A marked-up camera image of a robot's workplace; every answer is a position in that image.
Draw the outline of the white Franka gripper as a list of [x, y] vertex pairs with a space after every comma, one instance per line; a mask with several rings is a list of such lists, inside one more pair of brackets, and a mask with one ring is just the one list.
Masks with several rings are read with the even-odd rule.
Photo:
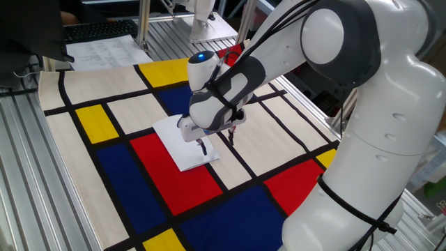
[[201, 139], [202, 137], [215, 134], [217, 132], [221, 132], [223, 130], [228, 130], [228, 141], [231, 146], [234, 145], [234, 134], [236, 127], [240, 125], [241, 123], [244, 123], [247, 119], [245, 110], [240, 109], [236, 113], [239, 115], [239, 118], [234, 121], [227, 121], [222, 127], [220, 127], [218, 130], [204, 130], [203, 128], [200, 128], [197, 126], [190, 118], [188, 114], [181, 115], [178, 120], [178, 128], [180, 129], [181, 135], [185, 142], [192, 142], [195, 141], [197, 144], [201, 147], [201, 150], [203, 151], [204, 155], [207, 154], [206, 146]]

